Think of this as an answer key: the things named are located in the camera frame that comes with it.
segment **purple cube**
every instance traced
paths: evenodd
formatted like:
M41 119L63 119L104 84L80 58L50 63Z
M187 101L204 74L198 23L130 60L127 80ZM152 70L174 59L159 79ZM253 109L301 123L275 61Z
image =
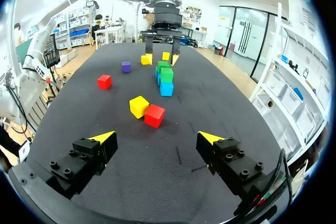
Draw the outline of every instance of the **purple cube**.
M121 63L122 73L130 73L131 72L131 63L129 61L123 61Z

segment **cable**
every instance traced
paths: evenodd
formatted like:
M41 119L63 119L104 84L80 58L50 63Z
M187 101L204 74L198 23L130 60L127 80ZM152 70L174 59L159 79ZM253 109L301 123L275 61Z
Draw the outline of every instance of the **cable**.
M285 173L286 173L286 182L287 182L287 186L288 186L288 193L289 193L289 199L288 199L288 205L287 205L287 209L289 208L290 204L292 203L293 200L293 192L292 192L292 184L290 183L290 172L289 172L289 168L287 165L287 159L286 156L284 155L283 157L283 164L285 166Z
M18 106L18 108L19 108L21 114L22 114L22 115L24 116L24 118L26 119L26 122L27 122L27 123L31 126L31 128L36 132L36 130L34 129L34 127L32 126L32 124L29 122L29 120L28 120L28 118L27 118L27 116L26 116L26 113L25 113L25 111L24 111L24 108L23 108L23 106L22 106L22 104L21 104L21 102L20 102L20 99L17 97L17 95L16 95L16 93L14 92L13 88L11 88L11 87L10 87L9 85L7 85L7 84L4 84L4 86L8 89L10 95L11 95L12 98L14 99L16 105Z
M274 173L273 173L271 179L269 180L268 184L266 185L265 189L260 193L260 197L257 198L255 201L253 201L243 212L241 212L240 214L238 214L233 219L229 220L227 223L237 223L238 221L240 221L241 219L243 219L264 198L264 196L269 191L269 189L273 186L275 180L277 179L277 177L279 175L281 163L282 163L282 160L284 158L283 157L284 153L285 153L285 149L281 149L280 155L279 155L279 159L278 159L278 163L277 163L277 166L276 166L276 168L274 170Z

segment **black tabletop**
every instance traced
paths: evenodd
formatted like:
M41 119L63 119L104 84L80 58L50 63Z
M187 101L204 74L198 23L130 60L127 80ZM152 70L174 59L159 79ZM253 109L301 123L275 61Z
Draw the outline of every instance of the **black tabletop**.
M119 149L73 201L131 220L219 223L233 217L239 197L208 169L191 172L204 165L195 149L197 131L237 138L248 156L264 163L265 173L276 166L276 140L249 100L193 48L181 47L173 96L160 96L155 66L171 46L155 44L150 66L140 64L144 47L102 46L73 74L44 116L28 164L36 160L48 168L79 137L115 130ZM131 62L131 73L122 73L122 61ZM102 74L112 76L109 90L97 86ZM159 129L131 114L129 101L139 95L166 109Z

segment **green cube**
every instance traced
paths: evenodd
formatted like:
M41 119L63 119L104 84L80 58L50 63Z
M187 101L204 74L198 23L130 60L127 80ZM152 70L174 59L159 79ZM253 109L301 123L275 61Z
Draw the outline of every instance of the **green cube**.
M161 78L161 82L173 82L173 69L171 68L162 68L161 69L161 74L160 74L160 78Z
M159 60L157 63L157 72L161 73L162 68L170 68L169 62L165 60Z

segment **bolt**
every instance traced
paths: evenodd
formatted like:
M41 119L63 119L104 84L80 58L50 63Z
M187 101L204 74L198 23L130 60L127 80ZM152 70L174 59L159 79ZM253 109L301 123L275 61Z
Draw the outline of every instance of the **bolt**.
M256 166L254 167L256 170L262 170L263 169L263 163L262 162L257 162Z
M84 153L84 154L80 155L80 159L85 161L85 160L88 159L88 155L86 155L86 154Z
M240 151L238 152L238 157L244 157L244 156L245 156L245 152L242 151L242 150L240 150Z
M226 155L225 155L225 161L226 161L226 162L230 162L230 161L232 160L232 158L233 158L233 155L232 155L232 154L226 154Z
M74 150L69 150L69 155L71 157L74 157L76 155L76 152Z
M21 183L22 185L26 185L26 184L27 184L27 180L24 179L24 178L22 178L22 179L20 179L20 183Z
M239 176L240 176L241 178L247 178L248 175L249 175L249 172L248 172L248 170L246 170L246 169L242 170L242 171L240 172L240 174L239 174Z
M63 173L65 176L70 177L72 174L72 170L70 168L66 168L64 169Z
M51 166L52 169L54 169L54 170L57 170L57 169L59 168L57 162L55 162L55 161L51 161L51 162L50 162L50 166Z

